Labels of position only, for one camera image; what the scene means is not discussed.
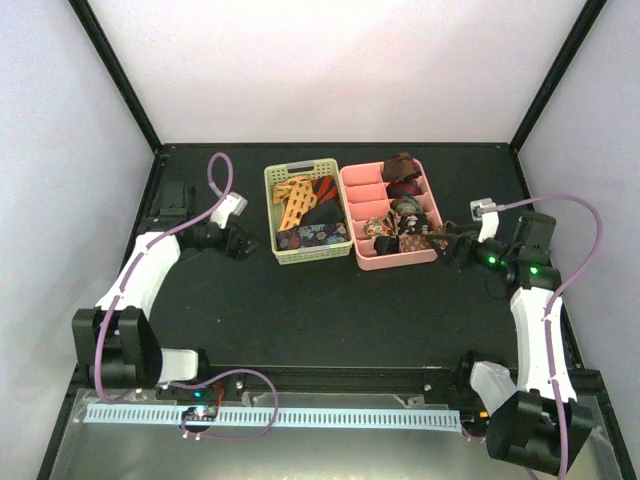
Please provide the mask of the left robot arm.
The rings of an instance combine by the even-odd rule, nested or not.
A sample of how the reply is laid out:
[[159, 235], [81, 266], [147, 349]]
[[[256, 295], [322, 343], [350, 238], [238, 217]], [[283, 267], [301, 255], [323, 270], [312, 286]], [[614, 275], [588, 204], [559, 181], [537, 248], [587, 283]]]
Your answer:
[[193, 399], [207, 397], [215, 376], [205, 355], [193, 349], [161, 347], [150, 325], [156, 297], [187, 250], [211, 249], [244, 260], [256, 238], [237, 217], [247, 201], [231, 192], [203, 218], [195, 216], [195, 190], [184, 183], [164, 189], [136, 230], [133, 251], [115, 283], [94, 307], [72, 319], [76, 378], [87, 387], [150, 389], [178, 382]]

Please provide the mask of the navy floral tie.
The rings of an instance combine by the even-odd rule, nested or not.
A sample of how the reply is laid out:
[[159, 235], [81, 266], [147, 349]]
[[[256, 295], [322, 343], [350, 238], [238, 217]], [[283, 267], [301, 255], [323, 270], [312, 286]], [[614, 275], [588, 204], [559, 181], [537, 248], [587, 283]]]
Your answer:
[[276, 234], [276, 248], [280, 251], [313, 248], [345, 243], [350, 240], [344, 222], [297, 226]]

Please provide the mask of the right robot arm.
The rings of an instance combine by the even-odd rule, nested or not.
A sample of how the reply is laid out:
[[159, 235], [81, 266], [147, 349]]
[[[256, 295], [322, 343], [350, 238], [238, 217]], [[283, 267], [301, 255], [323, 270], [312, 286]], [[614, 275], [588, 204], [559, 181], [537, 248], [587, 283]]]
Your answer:
[[454, 379], [457, 396], [481, 400], [489, 420], [485, 441], [491, 458], [562, 479], [593, 428], [590, 410], [577, 401], [563, 350], [558, 295], [561, 276], [550, 265], [553, 217], [520, 214], [511, 241], [495, 237], [497, 213], [476, 207], [478, 226], [448, 225], [428, 235], [439, 259], [460, 268], [478, 266], [503, 283], [513, 316], [518, 372], [469, 353]]

